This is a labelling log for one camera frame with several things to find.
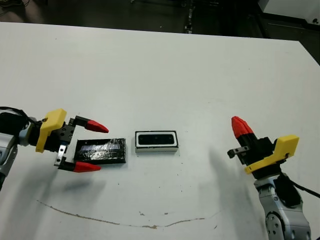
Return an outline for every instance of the yellow bracket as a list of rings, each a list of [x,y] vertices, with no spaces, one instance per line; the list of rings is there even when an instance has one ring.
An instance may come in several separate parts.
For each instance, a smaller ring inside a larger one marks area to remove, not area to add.
[[[45,144],[48,136],[50,136],[53,130],[57,130],[62,128],[65,122],[67,112],[62,108],[59,108],[54,111],[50,111],[45,115],[45,121],[42,123],[40,127],[40,134],[38,138],[38,142],[35,146],[35,151],[39,153],[44,152]]]
[[[244,171],[250,174],[258,169],[275,164],[281,160],[292,157],[295,154],[299,137],[296,135],[282,136],[276,141],[274,152],[272,155],[247,166]]]

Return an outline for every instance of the white table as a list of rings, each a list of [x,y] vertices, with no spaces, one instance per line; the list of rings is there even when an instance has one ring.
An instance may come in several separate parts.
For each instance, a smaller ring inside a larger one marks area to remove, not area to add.
[[[272,141],[298,135],[282,169],[319,191],[319,76],[296,41],[1,22],[1,105],[38,119],[64,108],[110,129],[77,128],[70,158],[77,139],[126,138],[128,153],[125,165],[81,174],[19,147],[0,239],[267,239],[254,178],[227,157],[239,146],[231,117]],[[176,130],[179,151],[136,154],[143,130]],[[320,202],[301,195],[315,239]]]

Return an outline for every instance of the scratch mark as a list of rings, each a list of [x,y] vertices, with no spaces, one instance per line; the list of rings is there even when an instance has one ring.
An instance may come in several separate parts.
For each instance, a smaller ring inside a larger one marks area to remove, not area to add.
[[[167,228],[167,227],[170,227],[170,226],[175,225],[175,224],[180,224],[180,223],[185,223],[185,222],[191,222],[191,221],[195,221],[195,220],[205,220],[205,218],[204,218],[204,217],[201,217],[201,218],[194,218],[194,219],[176,221],[176,222],[171,223],[171,224],[169,224],[169,225],[166,225],[166,226],[164,226],[164,227]]]
[[[113,221],[106,221],[106,220],[101,220],[101,219],[97,219],[97,218],[93,218],[93,217],[88,217],[88,216],[81,216],[79,214],[73,214],[73,213],[70,213],[70,212],[67,212],[67,211],[62,211],[60,209],[57,209],[53,206],[50,206],[48,204],[45,204],[44,202],[42,201],[39,201],[39,200],[36,200],[38,203],[54,210],[54,211],[57,211],[61,214],[65,214],[65,215],[69,215],[69,216],[73,216],[73,217],[77,217],[77,218],[81,218],[81,219],[87,219],[87,220],[93,220],[93,221],[97,221],[97,222],[100,222],[100,223],[105,223],[105,224],[112,224],[112,225],[119,225],[119,226],[124,226],[124,227],[133,227],[133,228],[147,228],[147,229],[158,229],[158,228],[168,228],[168,227],[171,227],[173,225],[176,225],[176,224],[181,224],[181,223],[186,223],[186,222],[192,222],[192,221],[197,221],[197,220],[205,220],[206,218],[204,217],[200,217],[200,218],[193,218],[193,219],[188,219],[188,220],[181,220],[181,221],[176,221],[174,223],[171,223],[169,225],[165,225],[165,226],[161,226],[161,225],[142,225],[142,226],[138,226],[138,225],[132,225],[132,224],[120,224],[120,223],[117,223],[117,222],[113,222]],[[215,215],[219,214],[220,211],[216,212],[215,214],[213,214],[212,216],[208,217],[208,219],[211,219],[213,218]]]

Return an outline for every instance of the dark floor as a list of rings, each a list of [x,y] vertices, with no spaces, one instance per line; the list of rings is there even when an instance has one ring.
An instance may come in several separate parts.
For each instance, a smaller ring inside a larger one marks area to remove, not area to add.
[[[192,33],[262,38],[256,15],[247,9],[241,4],[234,14],[229,6],[197,5]],[[188,11],[180,0],[48,0],[48,5],[45,0],[30,0],[26,7],[0,7],[0,21],[183,33]],[[319,31],[284,21],[262,19],[262,23],[273,39],[300,41],[320,64]]]

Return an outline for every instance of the red fingertip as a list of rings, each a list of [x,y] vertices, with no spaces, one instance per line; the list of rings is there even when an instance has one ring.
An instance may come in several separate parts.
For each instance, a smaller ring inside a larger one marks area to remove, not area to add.
[[[88,129],[90,131],[100,132],[100,133],[108,133],[109,132],[108,128],[106,128],[102,124],[100,124],[96,121],[93,121],[93,120],[89,120],[84,128]]]
[[[99,171],[101,169],[100,166],[93,165],[86,162],[77,161],[75,163],[74,172],[76,173],[85,173],[85,172],[93,172],[93,171]]]
[[[243,134],[253,134],[254,131],[249,127],[246,121],[242,120],[238,116],[234,116],[231,118],[232,130],[235,138],[237,139]]]

